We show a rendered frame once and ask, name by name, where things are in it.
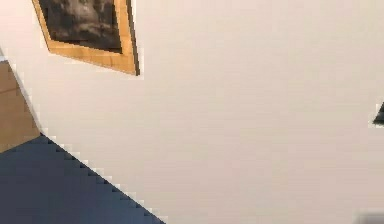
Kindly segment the wooden framed dark picture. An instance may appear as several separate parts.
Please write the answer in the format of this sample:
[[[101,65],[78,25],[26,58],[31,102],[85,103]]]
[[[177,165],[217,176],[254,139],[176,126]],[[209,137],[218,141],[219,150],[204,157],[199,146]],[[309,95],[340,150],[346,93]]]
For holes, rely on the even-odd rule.
[[[32,0],[50,53],[140,74],[132,0]]]

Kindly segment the black framed picture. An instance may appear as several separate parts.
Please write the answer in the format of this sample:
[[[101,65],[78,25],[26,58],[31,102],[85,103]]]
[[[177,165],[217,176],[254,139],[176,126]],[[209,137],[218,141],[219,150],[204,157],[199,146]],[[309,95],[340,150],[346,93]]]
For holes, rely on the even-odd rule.
[[[373,120],[374,125],[384,126],[384,102],[381,104],[375,119]]]

